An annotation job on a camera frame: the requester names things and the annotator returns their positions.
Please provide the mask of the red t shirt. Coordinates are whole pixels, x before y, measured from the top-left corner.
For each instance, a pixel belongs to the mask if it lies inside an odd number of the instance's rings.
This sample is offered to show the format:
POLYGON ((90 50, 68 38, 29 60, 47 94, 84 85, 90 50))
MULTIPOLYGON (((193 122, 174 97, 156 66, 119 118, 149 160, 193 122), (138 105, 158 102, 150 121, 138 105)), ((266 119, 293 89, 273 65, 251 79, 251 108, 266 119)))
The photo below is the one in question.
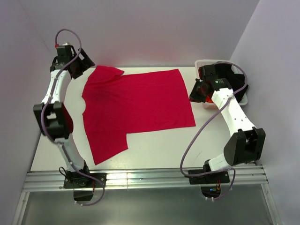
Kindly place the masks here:
POLYGON ((97 66, 82 98, 84 129, 97 165, 127 150, 127 134, 195 126, 178 69, 126 75, 97 66))

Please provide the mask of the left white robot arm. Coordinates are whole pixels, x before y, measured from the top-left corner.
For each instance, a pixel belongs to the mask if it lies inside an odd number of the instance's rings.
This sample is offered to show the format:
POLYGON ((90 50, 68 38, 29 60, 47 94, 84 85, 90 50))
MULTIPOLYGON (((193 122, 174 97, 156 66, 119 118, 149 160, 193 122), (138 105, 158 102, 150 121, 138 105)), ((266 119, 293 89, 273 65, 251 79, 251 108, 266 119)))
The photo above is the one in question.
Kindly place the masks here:
POLYGON ((75 175, 75 183, 86 187, 91 183, 91 175, 75 145, 72 135, 74 124, 64 101, 71 80, 82 76, 95 64, 82 48, 75 50, 69 43, 56 44, 55 47, 57 56, 50 66, 51 79, 46 95, 40 104, 33 106, 33 112, 42 135, 60 150, 67 165, 67 172, 78 172, 75 175))

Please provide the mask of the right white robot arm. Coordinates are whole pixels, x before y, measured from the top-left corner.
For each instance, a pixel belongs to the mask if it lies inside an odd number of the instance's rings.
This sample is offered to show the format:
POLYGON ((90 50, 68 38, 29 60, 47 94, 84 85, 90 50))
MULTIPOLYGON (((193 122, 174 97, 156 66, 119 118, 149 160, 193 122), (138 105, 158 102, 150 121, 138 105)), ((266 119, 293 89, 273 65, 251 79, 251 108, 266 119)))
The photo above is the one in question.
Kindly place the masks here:
POLYGON ((209 159, 208 168, 203 171, 204 180, 212 183, 219 177, 220 171, 259 160, 266 133, 263 128, 257 128, 248 119, 226 79, 216 79, 210 82, 196 79, 190 100, 205 103, 207 97, 210 97, 217 106, 218 111, 215 115, 222 114, 230 132, 230 139, 223 153, 209 159))

